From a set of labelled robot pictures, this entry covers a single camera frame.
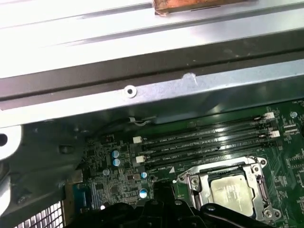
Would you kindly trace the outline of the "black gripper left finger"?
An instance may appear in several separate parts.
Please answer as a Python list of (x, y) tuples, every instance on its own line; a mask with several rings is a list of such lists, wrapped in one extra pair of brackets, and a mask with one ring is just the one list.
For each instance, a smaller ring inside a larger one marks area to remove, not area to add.
[(126, 203), (116, 203), (103, 210), (88, 211), (76, 217), (70, 228), (163, 228), (164, 182), (153, 184), (153, 196), (141, 205), (133, 207)]

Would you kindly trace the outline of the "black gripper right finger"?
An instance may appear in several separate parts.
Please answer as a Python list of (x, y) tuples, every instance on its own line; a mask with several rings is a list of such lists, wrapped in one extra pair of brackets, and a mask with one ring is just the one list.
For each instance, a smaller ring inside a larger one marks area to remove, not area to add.
[(164, 217), (167, 228), (270, 228), (271, 226), (227, 209), (208, 203), (200, 209), (176, 199), (171, 181), (164, 182)]

